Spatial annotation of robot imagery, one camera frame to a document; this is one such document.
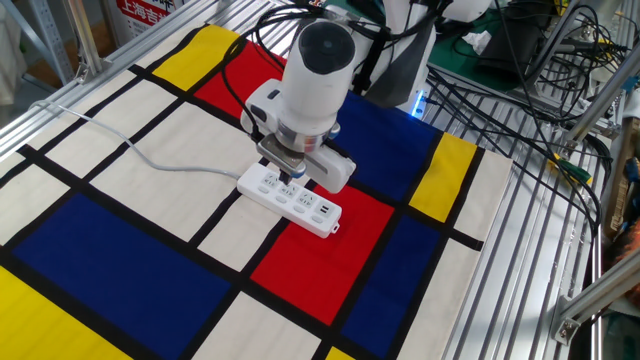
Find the metal frame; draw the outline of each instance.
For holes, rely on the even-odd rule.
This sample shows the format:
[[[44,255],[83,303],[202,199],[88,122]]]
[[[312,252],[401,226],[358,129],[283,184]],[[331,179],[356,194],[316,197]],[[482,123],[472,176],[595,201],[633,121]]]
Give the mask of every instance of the metal frame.
[[[580,325],[602,312],[614,300],[640,284],[640,248],[607,271],[572,300],[559,302],[554,337],[568,345]]]
[[[78,55],[81,59],[78,81],[83,83],[101,73],[108,64],[98,55],[82,0],[65,0],[64,8],[78,39]]]
[[[282,3],[276,0],[192,0],[170,15],[167,21],[109,56],[107,60],[113,63],[110,68],[83,86],[70,83],[49,100],[73,107],[194,19],[199,23],[209,19],[210,23],[241,32],[264,11]],[[263,38],[274,53],[286,56],[294,32],[294,22],[278,24],[265,29]],[[448,81],[473,87],[455,76],[445,77]],[[442,84],[435,85],[442,93],[433,90],[430,98],[439,100],[440,105],[428,105],[422,120],[488,150],[498,151],[465,126],[461,117],[470,117],[482,129],[495,129],[464,106],[445,105],[443,99],[453,99],[453,96]],[[460,91],[473,104],[521,135],[536,136],[530,118],[501,100],[504,94],[494,98]],[[35,136],[55,117],[55,114],[34,109],[1,129],[0,159]],[[560,140],[558,132],[549,135],[555,141]],[[506,156],[533,176],[516,168],[511,174],[498,217],[485,243],[443,358],[565,359],[568,348],[558,344],[551,334],[553,311],[558,299],[562,296],[571,298],[582,289],[592,245],[588,225],[582,214],[558,196],[561,193],[577,201],[575,194],[571,194],[541,156],[513,139],[500,135],[493,139],[504,149]],[[581,150],[584,153],[573,153],[572,162],[594,175],[594,190],[599,192],[603,177],[600,161],[590,156],[592,149]],[[593,245],[598,246],[599,242],[597,234]]]
[[[584,140],[585,136],[591,132],[596,123],[604,115],[607,109],[613,104],[615,99],[622,92],[622,85],[640,72],[640,46],[636,46],[629,53],[618,71],[609,79],[598,96],[591,103],[587,111],[582,115],[580,121],[565,135],[565,142],[570,147]]]
[[[64,43],[62,42],[60,31],[58,31],[58,26],[53,19],[53,15],[51,15],[49,3],[47,0],[29,0],[29,5],[31,6],[31,10],[33,10],[33,14],[38,21],[38,25],[40,25],[44,41],[56,60],[56,68],[54,70],[56,74],[60,76],[62,84],[66,85],[68,82],[73,80],[75,74],[73,73],[73,68],[71,67],[67,51],[64,48]]]
[[[15,5],[11,2],[11,0],[0,0],[0,4],[7,9],[9,15],[11,15],[14,20],[20,25],[24,34],[29,38],[29,40],[33,43],[36,49],[42,54],[44,60],[51,66],[51,68],[56,72],[58,77],[62,80],[63,84],[67,83],[67,79],[64,71],[62,70],[62,65],[60,65],[58,59],[54,56],[54,54],[49,50],[49,48],[42,42],[38,34],[33,30],[31,25],[27,22],[27,20],[22,16],[20,11],[16,8]]]

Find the black line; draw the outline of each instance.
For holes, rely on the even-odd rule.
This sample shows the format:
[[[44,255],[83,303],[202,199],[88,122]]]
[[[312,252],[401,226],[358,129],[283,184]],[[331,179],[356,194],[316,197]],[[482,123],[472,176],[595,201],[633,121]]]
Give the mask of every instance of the black line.
[[[477,148],[476,152],[473,154],[473,158],[471,159],[471,163],[469,165],[469,168],[467,169],[467,173],[465,174],[465,177],[462,181],[462,185],[460,186],[460,191],[458,192],[458,196],[456,197],[456,200],[454,201],[453,206],[449,211],[449,215],[447,216],[444,231],[440,233],[440,239],[438,240],[438,244],[436,245],[436,247],[434,248],[431,254],[431,259],[429,259],[427,268],[420,279],[420,284],[416,287],[413,297],[411,298],[411,302],[409,303],[409,306],[407,308],[407,311],[405,312],[402,322],[398,327],[398,331],[396,332],[396,335],[391,343],[391,346],[389,347],[389,351],[387,352],[387,356],[385,357],[385,359],[395,359],[398,357],[398,354],[402,349],[402,345],[404,344],[407,334],[411,329],[411,325],[413,324],[413,321],[415,320],[418,310],[420,309],[422,299],[424,298],[424,295],[427,292],[429,283],[433,278],[433,274],[435,273],[438,267],[438,264],[440,263],[440,258],[444,253],[444,250],[447,246],[447,242],[449,241],[449,239],[452,239],[454,241],[458,241],[458,240],[465,241],[468,239],[468,237],[465,239],[460,237],[454,238],[453,236],[457,235],[457,233],[454,233],[453,228],[458,219],[458,216],[460,215],[460,211],[464,206],[464,203],[467,198],[467,193],[471,188],[471,184],[473,183],[473,179],[476,176],[476,173],[478,171],[478,167],[480,166],[480,162],[482,160],[483,155],[484,155],[484,149],[482,148]],[[469,245],[474,245],[475,247],[477,247],[477,243],[476,244],[465,244],[462,242],[460,243],[470,247],[473,250],[478,250],[478,251],[480,250],[480,249],[475,249],[474,247],[469,246]]]
[[[242,269],[242,272],[240,273],[237,281],[232,283],[231,289],[229,289],[227,295],[225,295],[224,299],[220,302],[218,307],[213,311],[213,313],[211,313],[207,321],[205,321],[205,323],[198,330],[193,339],[191,339],[185,350],[180,355],[179,359],[191,359],[195,355],[200,346],[202,346],[204,341],[207,339],[207,336],[209,336],[211,331],[213,331],[213,329],[216,327],[224,313],[229,309],[233,301],[238,297],[238,294],[242,291],[246,284],[250,282],[251,274],[253,273],[253,271],[255,271],[260,262],[262,262],[262,259],[264,259],[269,250],[271,250],[273,244],[275,244],[278,237],[280,237],[280,235],[288,225],[289,220],[282,218],[276,224],[276,226],[271,229],[265,240],[258,248],[258,251],[253,254],[249,262],[245,265],[244,269]]]
[[[429,171],[429,168],[431,167],[433,156],[435,155],[441,140],[442,140],[442,133],[437,132],[433,136],[433,139],[431,140],[431,144],[429,144],[429,149],[427,150],[427,156],[426,156],[427,160],[424,162],[424,164],[422,164],[420,171],[418,171],[418,173],[416,174],[415,178],[411,182],[411,185],[409,186],[409,189],[407,190],[407,192],[405,193],[402,199],[403,204],[409,204],[411,202],[411,198],[413,198],[413,195],[415,195],[416,190],[418,190],[418,186],[420,186],[420,183],[422,182],[424,175],[427,173],[427,171]]]
[[[0,189],[2,189],[9,181],[11,181],[16,176],[22,174],[23,171],[27,170],[29,166],[31,166],[32,162],[28,159],[22,160],[18,165],[11,168],[11,170],[7,171],[2,177],[0,177]]]
[[[69,295],[51,280],[11,255],[8,249],[4,250],[0,249],[0,266],[7,269],[22,282],[42,294],[47,300],[89,329],[95,331],[98,336],[101,336],[134,359],[162,359],[158,354],[130,337],[109,320]]]
[[[135,133],[132,137],[129,138],[133,144],[137,144],[142,138],[147,136],[153,129],[155,129],[160,123],[166,120],[169,115],[171,115],[174,111],[176,111],[184,101],[181,99],[175,100],[171,103],[166,109],[164,109],[160,114],[156,115],[150,122],[148,122],[145,126],[143,126],[137,133]],[[91,182],[91,180],[95,179],[98,175],[100,175],[103,171],[105,171],[109,166],[111,166],[120,156],[122,156],[127,150],[129,150],[129,145],[126,143],[120,144],[116,150],[114,150],[111,154],[109,154],[106,158],[104,158],[98,165],[96,165],[87,175],[85,175],[84,180],[86,182]]]
[[[229,268],[228,266],[222,264],[218,260],[210,257],[209,255],[203,252],[193,251],[193,248],[189,246],[189,244],[186,241],[180,239],[176,235],[158,226],[156,223],[152,222],[151,220],[131,210],[130,208],[126,207],[119,201],[113,199],[109,195],[96,189],[85,180],[78,178],[77,176],[69,172],[67,169],[56,164],[53,160],[47,158],[46,156],[38,153],[33,148],[27,147],[27,149],[25,149],[25,151],[22,152],[22,155],[31,159],[35,165],[39,166],[44,171],[49,173],[51,176],[55,177],[56,179],[60,180],[61,182],[63,182],[64,184],[66,184],[71,188],[71,190],[68,192],[68,195],[65,194],[66,196],[63,196],[63,198],[65,197],[70,198],[76,193],[81,193],[82,195],[86,196],[89,200],[95,202],[96,204],[106,209],[107,211],[111,212],[115,216],[119,217],[123,221],[145,232],[146,234],[158,240],[162,244],[166,245],[167,247],[171,248],[177,253],[185,256],[186,258],[202,266],[203,268],[211,271],[215,275],[231,283],[236,281],[238,277],[238,273],[235,270]],[[49,209],[47,209],[45,213],[43,213],[40,217],[38,217],[39,222],[37,224],[34,224],[36,222],[34,221],[32,222],[32,224],[29,224],[27,228],[33,228],[35,230],[37,227],[39,227],[44,221],[46,221],[47,218],[49,218],[55,211],[57,211],[60,208],[60,206],[64,204],[64,202],[66,202],[66,201],[63,202],[62,200],[63,200],[62,198],[59,200],[59,202],[61,202],[60,204],[58,204],[58,202],[54,203],[54,205],[57,204],[59,206],[52,205]],[[12,240],[10,240],[7,243],[7,248],[15,248],[17,244],[22,242],[26,238],[26,236],[30,234],[30,232],[26,231],[27,228],[23,229],[24,232],[21,231],[19,233],[21,236],[18,236],[18,235],[14,236]]]
[[[394,198],[392,198],[391,196],[384,194],[381,191],[378,191],[374,188],[372,188],[369,185],[366,185],[364,183],[362,183],[361,181],[358,181],[356,179],[354,179],[353,177],[351,177],[349,179],[349,181],[347,182],[347,185],[362,192],[365,193],[367,195],[369,195],[370,197],[374,198],[375,200],[387,205],[387,206],[391,206],[393,208],[400,208],[402,207],[402,203]]]
[[[410,206],[406,206],[402,209],[402,211],[404,212],[405,215],[411,217],[413,220],[416,220],[424,225],[427,225],[428,227],[439,231],[441,234],[442,233],[446,234],[449,237],[449,239],[453,239],[456,242],[468,247],[471,250],[480,251],[480,249],[482,249],[482,245],[483,245],[482,241],[476,240],[469,235],[465,235],[460,231],[453,229],[451,226],[443,224],[438,220],[435,220],[432,217],[427,216],[420,210],[417,210]]]
[[[305,329],[312,335],[319,339],[323,339],[322,341],[334,344],[334,346],[340,348],[341,351],[353,358],[376,358],[369,350],[342,336],[338,331],[336,331],[336,329],[327,326],[320,320],[291,305],[288,301],[271,293],[255,282],[249,281],[246,286],[243,287],[243,290],[253,299],[256,299],[258,302],[272,309],[276,313],[284,316],[287,320],[298,325],[302,329]]]
[[[467,169],[467,174],[462,180],[460,192],[458,193],[456,200],[453,202],[453,206],[449,211],[449,216],[447,216],[446,223],[450,226],[451,229],[453,229],[456,221],[458,220],[458,216],[460,216],[460,212],[462,211],[462,207],[467,200],[467,195],[469,194],[469,190],[471,189],[471,184],[473,184],[473,179],[476,177],[476,173],[478,172],[478,168],[480,167],[480,162],[482,161],[483,156],[484,149],[478,147],[476,149],[476,152],[473,154],[473,158],[471,158],[471,163],[469,164],[469,168]]]
[[[442,257],[442,253],[444,252],[448,241],[449,236],[446,233],[441,233],[440,238],[438,239],[438,243],[431,253],[431,258],[429,259],[427,268],[420,278],[420,283],[416,287],[413,297],[411,298],[411,302],[409,303],[404,317],[402,318],[402,321],[398,326],[398,331],[396,332],[396,335],[393,338],[391,345],[389,346],[389,350],[387,351],[387,356],[385,356],[385,359],[396,359],[398,357],[398,354],[400,354],[400,350],[402,349],[404,340],[406,339],[407,334],[411,329],[411,325],[413,324],[413,321],[418,314],[418,310],[420,309],[424,294],[427,292],[427,288],[429,287],[431,278],[433,277],[433,274],[438,267],[440,258]]]
[[[227,310],[229,310],[229,307],[231,307],[231,304],[233,304],[239,294],[240,290],[238,285],[235,283],[232,284],[231,288],[227,291],[222,300],[220,300],[215,310],[211,315],[209,315],[193,338],[191,338],[191,341],[189,341],[187,346],[184,348],[182,354],[178,357],[178,360],[189,360],[193,358],[198,349],[200,349],[200,346],[202,346],[209,334],[211,334],[216,325],[218,325],[222,316],[224,316]]]
[[[194,94],[189,94],[181,90],[179,87],[173,85],[172,83],[170,83],[165,79],[159,78],[153,74],[146,72],[143,68],[137,65],[131,66],[130,70],[136,73],[138,76],[141,76],[144,80],[160,86],[161,88],[171,93],[172,95],[176,96],[177,98],[182,99],[189,104],[199,107],[203,111],[225,122],[227,125],[230,125],[244,132],[244,130],[242,129],[242,126],[240,125],[240,120],[237,117],[227,113],[226,111],[209,104],[205,100],[197,98],[196,96],[194,96]]]
[[[189,240],[189,244],[196,248],[200,246],[207,235],[209,235],[209,233],[213,231],[213,228],[218,225],[227,211],[229,211],[231,206],[238,199],[240,199],[240,196],[242,196],[242,194],[240,194],[240,191],[238,191],[237,188],[234,188],[231,193],[224,200],[222,200],[220,205],[218,205],[218,208],[213,212],[213,215],[211,215],[207,219],[207,221],[205,221],[204,224],[200,227],[200,229],[193,235],[193,237],[191,237],[191,239]]]
[[[189,43],[191,43],[193,38],[195,38],[196,35],[198,35],[200,30],[206,28],[207,26],[209,26],[209,24],[204,24],[204,25],[202,25],[202,26],[200,26],[198,28],[195,28],[195,29],[191,30],[187,34],[187,36],[185,36],[184,39],[182,39],[180,41],[180,43],[178,43],[178,45],[176,45],[176,47],[173,48],[173,50],[169,51],[163,57],[161,57],[160,59],[152,62],[149,66],[147,66],[147,70],[150,71],[150,72],[153,72],[154,70],[159,68],[162,64],[164,64],[165,61],[169,60],[170,57],[172,57],[173,55],[175,55],[175,54],[179,53],[180,51],[184,50],[189,45]]]
[[[131,88],[133,88],[134,86],[136,86],[138,83],[140,83],[142,81],[142,78],[139,76],[136,76],[135,78],[133,78],[131,81],[129,81],[128,83],[126,83],[123,87],[121,87],[120,89],[118,89],[116,92],[114,92],[113,94],[111,94],[110,96],[108,96],[106,99],[102,100],[100,103],[98,103],[96,106],[92,107],[91,109],[89,109],[87,112],[84,113],[85,116],[87,117],[95,117],[100,111],[102,111],[102,109],[104,109],[107,105],[109,105],[111,102],[113,102],[114,100],[116,100],[118,97],[122,96],[124,93],[126,93],[127,91],[129,91]],[[74,122],[73,124],[71,124],[69,127],[67,127],[64,131],[62,131],[60,134],[56,135],[53,139],[49,140],[46,144],[44,144],[41,148],[40,148],[40,152],[43,154],[48,153],[49,151],[51,151],[54,147],[58,146],[64,139],[67,138],[67,136],[73,134],[76,130],[80,129],[82,127],[82,125],[86,124],[87,121],[84,119],[78,119],[76,122]]]
[[[56,200],[53,204],[51,204],[45,211],[40,213],[33,221],[31,221],[27,226],[23,227],[18,231],[14,236],[7,241],[4,248],[6,251],[12,251],[16,248],[21,242],[23,242],[26,238],[28,238],[31,234],[33,234],[42,224],[44,224],[47,219],[51,217],[58,209],[60,209],[64,204],[67,203],[74,195],[78,192],[76,189],[69,189],[65,192],[58,200]]]
[[[329,351],[331,351],[332,347],[328,341],[322,341],[311,357],[311,360],[325,360],[327,356],[329,356]]]
[[[360,298],[360,295],[362,294],[364,287],[367,285],[369,278],[373,273],[373,270],[375,269],[376,265],[378,264],[378,261],[382,257],[382,254],[384,253],[384,250],[386,249],[387,245],[389,244],[389,241],[391,240],[391,237],[393,236],[393,233],[395,232],[398,226],[398,223],[400,222],[400,219],[402,219],[402,216],[403,216],[403,213],[401,211],[399,211],[398,209],[394,209],[394,212],[391,215],[391,218],[387,222],[387,225],[382,231],[382,234],[380,234],[380,237],[378,238],[378,241],[376,242],[375,246],[371,250],[371,253],[367,258],[367,261],[364,263],[364,266],[360,270],[360,273],[356,277],[356,280],[353,282],[353,286],[349,290],[347,297],[345,298],[342,305],[340,306],[340,310],[338,310],[338,313],[336,314],[335,318],[333,319],[333,322],[331,323],[331,329],[334,332],[339,334],[340,330],[342,329],[344,324],[347,322],[347,319],[349,318],[349,315],[351,314],[353,307],[356,305],[356,302]],[[335,338],[333,339],[321,338],[321,339],[322,339],[322,342],[320,343],[320,346],[318,347],[316,354],[314,354],[314,358],[319,359],[320,356],[323,356],[323,355],[326,357],[326,354],[324,353],[324,349],[327,349],[327,348],[330,349],[332,346],[337,345],[335,344],[335,340],[336,340]],[[347,349],[341,346],[340,351],[344,352],[345,354],[355,359],[362,358],[362,357],[358,357],[357,356],[358,354],[353,353],[353,348]]]

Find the power strip socket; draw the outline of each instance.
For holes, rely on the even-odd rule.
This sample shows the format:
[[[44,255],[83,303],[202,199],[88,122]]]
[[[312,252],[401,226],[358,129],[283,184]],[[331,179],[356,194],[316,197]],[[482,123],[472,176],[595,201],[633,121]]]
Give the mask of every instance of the power strip socket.
[[[251,165],[238,180],[238,191],[323,239],[340,228],[340,206],[295,183],[285,185],[263,165]]]

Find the white cable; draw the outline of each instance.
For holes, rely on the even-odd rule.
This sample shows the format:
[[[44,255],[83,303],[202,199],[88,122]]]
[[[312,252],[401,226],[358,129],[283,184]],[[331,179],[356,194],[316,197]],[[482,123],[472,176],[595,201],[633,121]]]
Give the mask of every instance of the white cable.
[[[147,158],[142,152],[140,152],[140,150],[138,150],[138,148],[131,142],[131,140],[129,140],[128,137],[126,137],[124,134],[122,134],[121,132],[119,132],[118,130],[112,128],[111,126],[104,124],[96,119],[90,118],[88,116],[85,116],[83,114],[80,114],[76,111],[73,111],[71,109],[67,109],[66,107],[57,104],[53,101],[49,101],[49,100],[40,100],[40,101],[36,101],[34,102],[30,107],[29,110],[31,110],[34,106],[40,106],[43,109],[48,109],[48,105],[54,105],[57,106],[58,108],[73,114],[79,118],[85,119],[90,123],[96,124],[98,126],[100,126],[103,129],[109,130],[112,133],[118,135],[120,138],[122,138],[122,140],[124,140],[125,143],[127,143],[127,145],[129,145],[129,147],[131,148],[131,150],[133,150],[136,154],[138,154],[138,156],[140,156],[140,158],[142,160],[144,160],[145,163],[147,163],[147,165],[151,166],[152,168],[156,169],[156,170],[161,170],[161,171],[185,171],[185,172],[210,172],[210,173],[214,173],[214,174],[220,174],[220,175],[224,175],[224,176],[229,176],[232,177],[236,180],[240,179],[240,175],[235,174],[233,172],[230,171],[226,171],[226,170],[220,170],[220,169],[212,169],[212,168],[206,168],[206,167],[201,167],[201,166],[164,166],[164,165],[158,165],[156,163],[154,163],[153,161],[149,160],[149,158]]]

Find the mondrian pattern mat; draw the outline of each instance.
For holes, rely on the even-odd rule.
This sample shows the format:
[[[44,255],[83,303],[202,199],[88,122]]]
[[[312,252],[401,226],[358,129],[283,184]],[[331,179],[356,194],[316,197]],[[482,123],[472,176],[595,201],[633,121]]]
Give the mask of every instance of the mondrian pattern mat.
[[[75,110],[160,164],[267,164],[220,69],[242,99],[281,73],[251,42],[221,64],[237,36],[171,37]],[[298,180],[343,207],[320,239],[62,115],[0,163],[0,359],[440,358],[511,161],[351,94],[338,121],[355,175]]]

